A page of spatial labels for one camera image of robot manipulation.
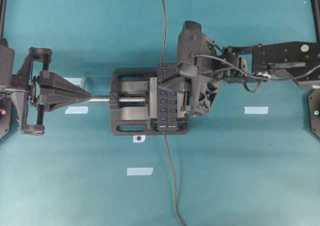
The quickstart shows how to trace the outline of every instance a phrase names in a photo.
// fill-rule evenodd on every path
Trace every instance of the white tape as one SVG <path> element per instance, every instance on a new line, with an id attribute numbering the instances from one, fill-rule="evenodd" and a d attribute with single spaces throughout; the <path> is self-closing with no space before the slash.
<path id="1" fill-rule="evenodd" d="M 268 114 L 269 107 L 244 107 L 245 114 Z"/>
<path id="2" fill-rule="evenodd" d="M 68 107 L 65 114 L 87 114 L 89 111 L 88 107 Z"/>
<path id="3" fill-rule="evenodd" d="M 76 86 L 80 86 L 82 82 L 82 78 L 65 77 L 65 79 Z"/>
<path id="4" fill-rule="evenodd" d="M 154 171 L 153 167 L 128 167 L 127 176 L 150 176 Z"/>

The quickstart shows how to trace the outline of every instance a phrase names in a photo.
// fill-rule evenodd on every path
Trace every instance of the black plastic part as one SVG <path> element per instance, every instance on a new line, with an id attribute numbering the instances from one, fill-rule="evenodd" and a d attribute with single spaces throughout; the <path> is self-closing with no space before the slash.
<path id="1" fill-rule="evenodd" d="M 248 46 L 248 47 L 232 47 L 232 50 L 237 52 L 239 55 L 248 55 L 251 54 L 253 49 L 261 47 L 262 44 L 257 44 L 254 46 Z"/>
<path id="2" fill-rule="evenodd" d="M 320 90 L 313 90 L 308 96 L 311 131 L 320 138 Z"/>
<path id="3" fill-rule="evenodd" d="M 84 102 L 92 97 L 89 92 L 49 71 L 40 72 L 38 84 L 40 86 L 40 94 L 36 100 L 36 105 L 38 106 L 39 120 L 41 120 L 39 113 L 50 112 L 73 103 Z"/>
<path id="4" fill-rule="evenodd" d="M 252 72 L 272 71 L 278 77 L 296 77 L 320 64 L 320 43 L 288 42 L 254 48 Z M 301 89 L 320 87 L 320 70 L 294 80 Z"/>
<path id="5" fill-rule="evenodd" d="M 42 63 L 42 70 L 47 71 L 49 70 L 49 55 L 44 54 L 43 56 L 43 63 Z M 36 118 L 36 123 L 37 125 L 43 125 L 44 124 L 44 116 L 45 116 L 45 106 L 44 105 L 38 105 L 38 114 Z"/>
<path id="6" fill-rule="evenodd" d="M 177 130 L 177 93 L 158 89 L 158 130 Z"/>
<path id="7" fill-rule="evenodd" d="M 12 106 L 12 102 L 10 100 L 6 100 L 5 107 L 2 109 L 5 110 L 5 115 L 2 115 L 0 112 L 0 140 L 10 132 Z"/>

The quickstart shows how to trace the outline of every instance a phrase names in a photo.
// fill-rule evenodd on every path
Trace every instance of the wire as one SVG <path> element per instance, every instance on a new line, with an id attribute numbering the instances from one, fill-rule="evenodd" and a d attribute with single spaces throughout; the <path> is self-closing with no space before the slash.
<path id="1" fill-rule="evenodd" d="M 169 146 L 168 146 L 167 136 L 165 134 L 163 134 L 163 139 L 164 139 L 165 149 L 166 149 L 166 152 L 168 154 L 168 158 L 169 158 L 169 162 L 170 162 L 170 166 L 171 166 L 173 185 L 174 185 L 173 210 L 174 210 L 174 214 L 175 214 L 176 218 L 178 219 L 178 221 L 181 223 L 181 225 L 184 225 L 185 223 L 184 223 L 183 219 L 180 217 L 179 212 L 178 212 L 178 208 L 177 208 L 177 204 L 178 204 L 178 195 L 177 195 L 177 186 L 176 186 L 177 185 L 177 177 L 176 177 L 175 166 L 174 166 L 174 163 L 172 161 L 170 149 L 169 149 Z"/>
<path id="2" fill-rule="evenodd" d="M 165 56 L 165 48 L 167 41 L 167 11 L 165 0 L 161 0 L 163 7 L 163 38 L 162 38 L 162 47 L 161 47 L 161 56 L 160 56 L 160 66 L 162 66 L 162 61 Z"/>
<path id="3" fill-rule="evenodd" d="M 242 69 L 236 67 L 235 65 L 233 65 L 230 62 L 225 61 L 224 59 L 221 59 L 219 57 L 215 57 L 215 56 L 210 56 L 210 55 L 203 55 L 203 54 L 192 54 L 192 57 L 206 57 L 206 58 L 211 58 L 220 62 L 223 62 L 225 64 L 227 64 L 228 66 L 231 66 L 233 69 L 241 72 L 242 74 L 246 75 L 247 77 L 250 78 L 254 78 L 254 79 L 258 79 L 258 80 L 264 80 L 264 81 L 270 81 L 270 82 L 282 82 L 282 81 L 288 81 L 288 80 L 297 80 L 303 77 L 306 77 L 308 75 L 310 75 L 312 72 L 314 72 L 316 69 L 320 68 L 320 65 L 317 65 L 316 67 L 313 67 L 311 70 L 307 71 L 306 73 L 303 73 L 300 76 L 296 76 L 296 77 L 289 77 L 289 78 L 280 78 L 280 79 L 275 79 L 275 78 L 264 78 L 264 77 L 257 77 L 254 75 L 251 75 L 245 71 L 243 71 Z"/>
<path id="4" fill-rule="evenodd" d="M 162 39 L 162 48 L 161 48 L 161 56 L 160 56 L 160 66 L 162 66 L 162 62 L 164 59 L 164 55 L 165 55 L 165 48 L 166 48 L 166 40 L 167 40 L 167 11 L 166 11 L 166 4 L 165 4 L 165 0 L 161 0 L 162 2 L 162 7 L 163 7 L 163 39 Z M 182 218 L 179 215 L 178 212 L 178 193 L 177 193 L 177 177 L 176 177 L 176 171 L 175 171 L 175 166 L 174 163 L 172 161 L 172 157 L 171 157 L 171 153 L 170 153 L 170 149 L 168 146 L 168 140 L 167 140 L 167 136 L 165 134 L 163 134 L 163 139 L 164 139 L 164 144 L 165 144 L 165 149 L 166 152 L 168 154 L 168 158 L 169 158 L 169 163 L 170 163 L 170 167 L 171 167 L 171 171 L 172 171 L 172 179 L 173 179 L 173 185 L 174 185 L 174 191 L 173 191 L 173 211 L 175 214 L 175 217 L 177 218 L 177 220 L 180 222 L 180 224 L 182 226 L 185 225 L 184 221 L 182 220 Z"/>
<path id="5" fill-rule="evenodd" d="M 243 85 L 243 87 L 245 88 L 245 90 L 246 90 L 247 92 L 255 93 L 255 92 L 257 92 L 257 91 L 260 89 L 260 87 L 261 87 L 261 82 L 262 82 L 262 80 L 259 80 L 259 81 L 258 81 L 258 84 L 257 84 L 256 87 L 255 87 L 255 89 L 253 89 L 253 90 L 249 89 L 249 87 L 247 86 L 247 82 L 246 82 L 245 80 L 242 80 L 242 85 Z"/>

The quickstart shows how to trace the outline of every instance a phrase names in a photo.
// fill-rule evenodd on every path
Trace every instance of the metal rod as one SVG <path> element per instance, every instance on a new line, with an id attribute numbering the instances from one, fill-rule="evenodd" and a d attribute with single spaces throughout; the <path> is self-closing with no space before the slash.
<path id="1" fill-rule="evenodd" d="M 37 119 L 36 119 L 37 125 L 44 124 L 44 114 L 45 114 L 45 106 L 39 105 L 38 106 L 38 115 L 37 115 Z"/>
<path id="2" fill-rule="evenodd" d="M 110 98 L 108 96 L 105 97 L 92 97 L 87 100 L 87 102 L 109 102 Z M 119 102 L 145 102 L 146 99 L 144 97 L 119 97 Z"/>
<path id="3" fill-rule="evenodd" d="M 311 0 L 316 40 L 320 42 L 320 4 L 319 0 Z"/>
<path id="4" fill-rule="evenodd" d="M 42 70 L 43 71 L 49 70 L 49 56 L 48 56 L 48 54 L 43 55 Z"/>

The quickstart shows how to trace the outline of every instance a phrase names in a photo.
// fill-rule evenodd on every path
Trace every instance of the teal mat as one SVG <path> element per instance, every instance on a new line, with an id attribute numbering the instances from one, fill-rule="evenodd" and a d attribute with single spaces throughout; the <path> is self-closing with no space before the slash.
<path id="1" fill-rule="evenodd" d="M 185 20 L 220 46 L 316 40 L 310 0 L 166 0 L 165 62 L 174 62 Z M 154 68 L 163 33 L 161 0 L 7 0 L 4 36 L 16 50 L 53 50 L 51 71 L 87 77 L 110 90 L 118 68 Z M 40 70 L 36 65 L 34 73 Z M 169 136 L 188 225 L 319 225 L 320 144 L 309 129 L 306 96 L 293 82 L 256 94 L 223 83 L 210 116 Z M 108 104 L 88 114 L 47 113 L 43 137 L 17 124 L 0 144 L 0 225 L 178 225 L 163 138 L 112 136 Z M 245 115 L 245 106 L 269 107 Z M 36 112 L 30 110 L 29 123 Z M 126 176 L 127 167 L 153 167 Z"/>

